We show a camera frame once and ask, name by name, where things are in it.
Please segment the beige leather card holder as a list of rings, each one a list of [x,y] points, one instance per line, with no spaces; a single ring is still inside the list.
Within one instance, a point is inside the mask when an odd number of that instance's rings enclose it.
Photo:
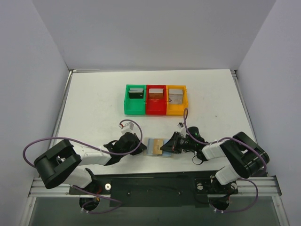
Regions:
[[[167,139],[162,138],[145,138],[147,148],[143,154],[148,157],[172,158],[173,154],[171,152],[161,150],[161,147],[167,141]]]

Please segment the gold credit card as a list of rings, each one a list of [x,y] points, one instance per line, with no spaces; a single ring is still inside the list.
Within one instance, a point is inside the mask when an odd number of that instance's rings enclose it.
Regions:
[[[147,145],[147,150],[146,154],[150,156],[159,156],[163,154],[163,151],[160,150],[160,147],[164,144],[163,139],[153,139],[149,138],[148,139],[148,145]]]

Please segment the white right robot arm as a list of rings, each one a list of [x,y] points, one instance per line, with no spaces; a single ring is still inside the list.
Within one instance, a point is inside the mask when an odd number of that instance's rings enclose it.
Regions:
[[[222,192],[230,182],[239,178],[248,179],[258,171],[265,170],[269,163],[268,154],[244,132],[209,143],[201,137],[198,127],[189,127],[186,133],[174,132],[160,150],[170,153],[192,152],[200,164],[227,158],[229,164],[218,170],[210,180],[210,187],[216,193]]]

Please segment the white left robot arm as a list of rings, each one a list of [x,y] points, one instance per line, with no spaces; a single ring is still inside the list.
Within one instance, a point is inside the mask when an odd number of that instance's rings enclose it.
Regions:
[[[40,155],[34,161],[34,167],[47,189],[55,188],[60,184],[69,184],[91,194],[96,190],[97,182],[90,169],[80,166],[110,166],[118,163],[128,154],[138,155],[147,149],[138,136],[130,132],[104,147],[109,151],[108,153],[91,147],[72,145],[69,140],[63,139]]]

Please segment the cards in yellow bin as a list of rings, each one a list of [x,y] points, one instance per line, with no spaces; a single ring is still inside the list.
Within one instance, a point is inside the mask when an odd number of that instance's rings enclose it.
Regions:
[[[170,104],[181,105],[183,102],[184,92],[182,89],[169,89],[168,101]]]

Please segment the black cards in green bin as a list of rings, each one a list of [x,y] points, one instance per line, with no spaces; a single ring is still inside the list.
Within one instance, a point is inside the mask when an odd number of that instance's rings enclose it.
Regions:
[[[144,88],[130,88],[128,91],[128,96],[130,99],[143,99]]]

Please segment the cards in red bin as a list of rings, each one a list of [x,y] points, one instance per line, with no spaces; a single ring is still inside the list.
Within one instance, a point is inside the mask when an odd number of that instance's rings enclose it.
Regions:
[[[162,99],[164,97],[164,89],[162,88],[151,88],[148,92],[149,99]]]

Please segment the green plastic bin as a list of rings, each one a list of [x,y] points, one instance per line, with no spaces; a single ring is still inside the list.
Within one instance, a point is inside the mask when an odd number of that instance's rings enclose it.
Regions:
[[[144,88],[143,99],[130,99],[128,91],[130,88]],[[124,97],[124,114],[125,115],[145,115],[145,99],[146,99],[146,85],[143,84],[127,84]]]

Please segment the yellow plastic bin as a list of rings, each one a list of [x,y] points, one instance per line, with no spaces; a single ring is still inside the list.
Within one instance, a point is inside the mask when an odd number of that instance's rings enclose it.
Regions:
[[[170,104],[168,101],[168,90],[169,89],[182,89],[184,92],[183,102],[181,105]],[[184,109],[189,107],[187,88],[185,85],[166,85],[167,94],[167,104],[166,104],[166,114],[171,116],[183,116]]]

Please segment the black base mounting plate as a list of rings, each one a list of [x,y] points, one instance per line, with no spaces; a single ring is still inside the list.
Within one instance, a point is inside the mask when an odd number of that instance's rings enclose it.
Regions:
[[[238,193],[236,182],[220,185],[211,171],[97,175],[87,187],[69,189],[80,194],[80,206],[95,210],[100,196],[110,198],[110,207],[207,207],[227,208],[230,196]]]

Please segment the red plastic bin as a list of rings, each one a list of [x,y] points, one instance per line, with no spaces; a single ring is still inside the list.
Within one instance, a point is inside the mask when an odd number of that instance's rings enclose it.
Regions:
[[[149,99],[148,92],[151,88],[164,89],[164,97],[162,99]],[[166,85],[146,85],[145,113],[146,115],[166,115],[167,104]]]

